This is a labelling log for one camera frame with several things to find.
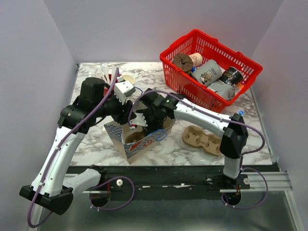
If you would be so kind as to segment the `green paper cup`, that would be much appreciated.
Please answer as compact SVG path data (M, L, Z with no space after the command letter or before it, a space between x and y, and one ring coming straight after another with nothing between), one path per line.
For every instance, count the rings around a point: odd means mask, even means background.
M131 75L122 75L125 81L129 81L131 84L135 84L135 78Z

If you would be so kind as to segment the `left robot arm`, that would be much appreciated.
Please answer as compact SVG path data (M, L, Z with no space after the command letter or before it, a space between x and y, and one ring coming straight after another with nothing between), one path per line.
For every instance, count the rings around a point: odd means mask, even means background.
M97 118L112 116L121 124L127 121L132 107L128 97L134 91L131 82L119 78L112 85L100 78L86 78L81 84L80 95L60 113L54 143L42 169L19 194L32 204L62 215L75 196L87 189L102 190L107 186L107 171L103 167L90 166L70 180L64 178L77 147Z

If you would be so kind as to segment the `paper takeout bag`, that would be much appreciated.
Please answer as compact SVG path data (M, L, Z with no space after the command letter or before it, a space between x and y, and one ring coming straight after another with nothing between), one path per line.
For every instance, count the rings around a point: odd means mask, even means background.
M170 134L174 123L175 120L168 117L164 121L163 129L159 129L153 133L150 133L149 135L144 136L142 140L134 143L125 143L125 139L131 133L142 131L141 126L130 129L127 123L120 125L115 121L112 121L104 124L104 128L114 146L120 151L123 157L132 164L152 147L165 139Z

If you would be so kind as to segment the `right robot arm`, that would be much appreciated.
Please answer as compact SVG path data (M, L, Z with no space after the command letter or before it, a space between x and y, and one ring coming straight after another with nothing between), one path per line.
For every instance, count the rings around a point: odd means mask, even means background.
M231 189L239 183L242 149L248 138L241 115L215 113L192 103L181 94L167 92L164 97L150 88L141 96L140 101L147 107L142 114L148 133L158 130L163 121L170 118L188 121L219 137L219 150L225 156L222 185Z

